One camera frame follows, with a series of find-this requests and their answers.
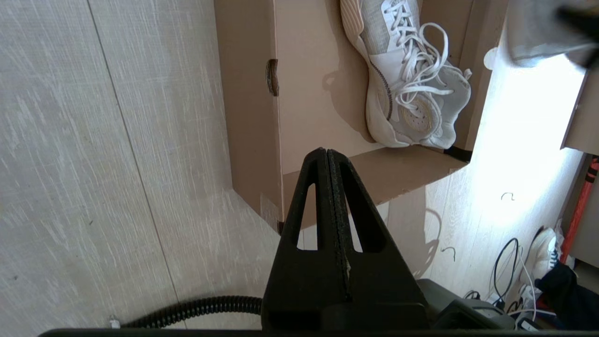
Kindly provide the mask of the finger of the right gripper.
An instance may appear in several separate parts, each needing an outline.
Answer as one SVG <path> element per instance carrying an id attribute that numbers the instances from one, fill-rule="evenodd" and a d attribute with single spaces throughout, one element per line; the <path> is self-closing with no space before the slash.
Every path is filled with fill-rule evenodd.
<path id="1" fill-rule="evenodd" d="M 599 59 L 599 15 L 598 9 L 560 6 L 557 19 L 572 28 L 591 45 L 591 52 L 583 62 L 583 67 L 592 70 L 598 66 Z"/>

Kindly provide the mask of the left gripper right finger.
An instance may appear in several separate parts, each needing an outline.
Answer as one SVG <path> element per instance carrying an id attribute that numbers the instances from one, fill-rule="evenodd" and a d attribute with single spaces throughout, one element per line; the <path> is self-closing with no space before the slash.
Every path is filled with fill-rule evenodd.
<path id="1" fill-rule="evenodd" d="M 328 329 L 428 329 L 427 301 L 349 158 L 329 150 L 342 301 Z"/>

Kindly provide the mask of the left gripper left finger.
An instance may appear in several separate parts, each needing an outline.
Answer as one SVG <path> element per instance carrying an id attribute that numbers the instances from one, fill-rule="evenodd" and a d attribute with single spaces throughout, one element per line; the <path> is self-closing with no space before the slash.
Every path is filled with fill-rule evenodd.
<path id="1" fill-rule="evenodd" d="M 323 329 L 328 316 L 350 301 L 333 151 L 310 152 L 282 227 L 262 302 L 264 329 Z M 297 247 L 308 189 L 316 188 L 317 249 Z"/>

